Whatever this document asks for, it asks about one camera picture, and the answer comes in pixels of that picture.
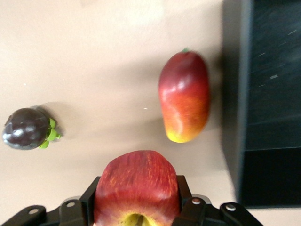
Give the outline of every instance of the apple stem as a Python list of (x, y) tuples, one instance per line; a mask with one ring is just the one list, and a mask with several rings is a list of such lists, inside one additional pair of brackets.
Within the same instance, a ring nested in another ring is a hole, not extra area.
[(144, 216), (140, 215), (139, 218), (138, 218), (137, 223), (135, 224), (135, 226), (142, 226), (143, 218), (144, 218)]

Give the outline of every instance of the green leaf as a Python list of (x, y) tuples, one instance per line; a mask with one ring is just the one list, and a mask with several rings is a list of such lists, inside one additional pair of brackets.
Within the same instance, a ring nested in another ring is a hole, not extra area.
[(39, 148), (45, 149), (45, 148), (48, 147), (48, 145), (49, 145), (49, 141), (45, 140), (45, 141), (39, 146)]
[(50, 134), (47, 138), (48, 141), (52, 141), (56, 138), (57, 131), (55, 129), (51, 129)]
[(49, 126), (50, 128), (54, 129), (55, 128), (55, 121), (52, 118), (49, 118)]

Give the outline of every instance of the black box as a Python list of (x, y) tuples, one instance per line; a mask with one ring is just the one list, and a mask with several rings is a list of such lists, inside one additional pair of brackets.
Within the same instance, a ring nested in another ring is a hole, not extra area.
[(301, 0), (225, 0), (222, 51), (222, 146), (237, 202), (301, 206)]

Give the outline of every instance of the apple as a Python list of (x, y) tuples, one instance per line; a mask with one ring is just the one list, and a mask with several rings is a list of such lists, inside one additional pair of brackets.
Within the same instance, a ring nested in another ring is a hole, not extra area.
[(97, 226), (171, 226), (179, 213), (176, 172), (156, 151), (134, 151), (112, 160), (97, 184)]

